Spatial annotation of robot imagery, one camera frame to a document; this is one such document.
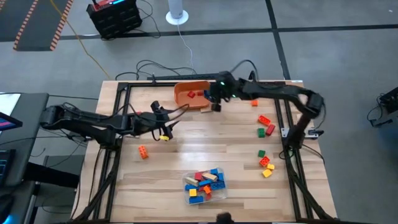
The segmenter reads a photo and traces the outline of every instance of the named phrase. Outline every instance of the gray concrete floor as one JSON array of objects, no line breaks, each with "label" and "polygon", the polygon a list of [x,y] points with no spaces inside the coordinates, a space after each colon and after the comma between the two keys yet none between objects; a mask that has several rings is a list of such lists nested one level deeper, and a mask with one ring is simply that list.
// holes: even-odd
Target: gray concrete floor
[{"label": "gray concrete floor", "polygon": [[[75,1],[68,18],[79,34],[96,34],[85,12],[88,2]],[[159,29],[176,30],[164,21],[166,1],[150,2],[154,5]],[[144,2],[138,1],[138,4],[149,10]],[[279,27],[396,24],[398,21],[395,0],[272,0],[272,4]],[[264,0],[184,0],[184,5],[190,20],[181,30],[271,26]],[[154,31],[152,21],[145,20],[142,29]],[[72,35],[67,27],[62,34]],[[338,216],[347,221],[396,223],[397,128],[372,128],[366,115],[376,105],[375,99],[380,93],[397,86],[398,30],[294,32],[280,36],[292,79],[303,80],[307,88],[320,92],[326,99],[327,117],[322,126],[326,133],[320,138],[320,145]],[[193,50],[198,73],[229,70],[240,60],[251,59],[261,79],[283,79],[272,34],[184,38]],[[143,59],[170,67],[190,66],[189,52],[180,37],[83,42],[112,77],[134,71],[135,64]],[[54,52],[15,52],[12,45],[11,42],[0,43],[1,91],[98,97],[101,82],[106,78],[84,54],[78,41],[62,40]],[[250,69],[250,66],[243,66],[236,71],[236,76],[246,78]],[[171,75],[154,68],[148,71],[159,76]],[[64,101],[51,98],[49,104]],[[96,106],[95,101],[66,101],[82,110],[94,111]],[[32,154],[39,154],[46,147],[44,155],[64,156],[75,146],[67,140],[41,139]],[[77,152],[84,153],[83,148]],[[42,162],[44,155],[33,161]],[[48,223],[54,216],[56,220],[66,219],[39,210],[37,223]]]}]

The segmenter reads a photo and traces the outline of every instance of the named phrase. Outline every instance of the white cable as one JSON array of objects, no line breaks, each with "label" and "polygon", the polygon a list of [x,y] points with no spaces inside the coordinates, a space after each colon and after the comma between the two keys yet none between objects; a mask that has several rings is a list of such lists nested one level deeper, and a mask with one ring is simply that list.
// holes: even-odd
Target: white cable
[{"label": "white cable", "polygon": [[184,40],[184,38],[182,37],[182,35],[181,35],[181,32],[180,32],[180,21],[177,23],[177,29],[178,29],[178,33],[180,34],[180,37],[181,37],[181,39],[182,39],[182,41],[184,42],[184,45],[187,47],[187,49],[189,49],[189,51],[191,52],[191,66],[192,66],[192,75],[193,75],[193,71],[194,71],[194,67],[193,67],[193,53],[192,53],[192,49],[190,48],[190,47],[188,47],[188,45],[187,45],[187,43],[185,43],[185,40]]}]

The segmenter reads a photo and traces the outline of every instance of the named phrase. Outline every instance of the orange plastic tray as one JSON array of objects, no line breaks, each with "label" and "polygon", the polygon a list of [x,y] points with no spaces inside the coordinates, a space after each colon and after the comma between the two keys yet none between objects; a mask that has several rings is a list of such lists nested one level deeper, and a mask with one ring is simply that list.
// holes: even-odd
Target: orange plastic tray
[{"label": "orange plastic tray", "polygon": [[174,86],[174,100],[178,106],[189,104],[190,109],[206,108],[209,101],[203,95],[203,90],[209,90],[210,83],[207,81],[177,83]]}]

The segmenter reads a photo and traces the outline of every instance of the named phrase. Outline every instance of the wooden tabletop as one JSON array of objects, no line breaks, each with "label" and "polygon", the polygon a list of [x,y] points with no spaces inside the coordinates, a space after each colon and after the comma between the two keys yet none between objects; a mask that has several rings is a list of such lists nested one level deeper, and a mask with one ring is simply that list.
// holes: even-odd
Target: wooden tabletop
[{"label": "wooden tabletop", "polygon": [[[302,86],[302,82],[287,82]],[[103,83],[96,112],[112,114],[118,82]],[[136,111],[151,111],[150,104],[158,100],[161,106],[174,109],[173,87],[133,88],[130,103]],[[292,116],[297,122],[299,112],[292,107]],[[276,129],[272,136],[258,138],[259,114],[271,119]],[[259,106],[250,101],[232,99],[222,103],[220,113],[186,112],[181,122],[174,127],[174,138],[156,142],[152,135],[144,134],[139,139],[124,138],[118,181],[111,215],[112,222],[213,222],[218,213],[229,212],[236,222],[294,221],[292,199],[285,162],[279,159],[282,150],[274,100],[259,99]],[[320,151],[317,141],[306,140],[305,144]],[[144,145],[149,158],[142,160],[138,147]],[[265,179],[259,166],[258,150],[265,150],[275,165],[273,174]],[[87,206],[93,177],[94,163],[99,150],[96,142],[87,147],[81,172],[79,215]],[[322,160],[301,149],[303,167],[308,189],[318,203],[331,216],[336,216],[328,178]],[[94,192],[101,173],[104,152],[96,167]],[[221,167],[228,185],[228,198],[217,202],[187,205],[183,196],[182,175],[196,170]],[[302,194],[297,189],[305,216]],[[105,200],[101,205],[104,215]]]}]

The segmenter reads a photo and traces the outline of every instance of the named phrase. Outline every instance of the green lego brick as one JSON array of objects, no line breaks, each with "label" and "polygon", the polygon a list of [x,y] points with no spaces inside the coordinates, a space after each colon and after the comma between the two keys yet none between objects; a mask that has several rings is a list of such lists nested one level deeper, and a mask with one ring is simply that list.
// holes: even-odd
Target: green lego brick
[{"label": "green lego brick", "polygon": [[266,152],[264,150],[259,150],[259,157],[264,158]]},{"label": "green lego brick", "polygon": [[259,138],[265,138],[266,137],[266,131],[264,130],[264,128],[257,129],[257,135],[259,136]]}]

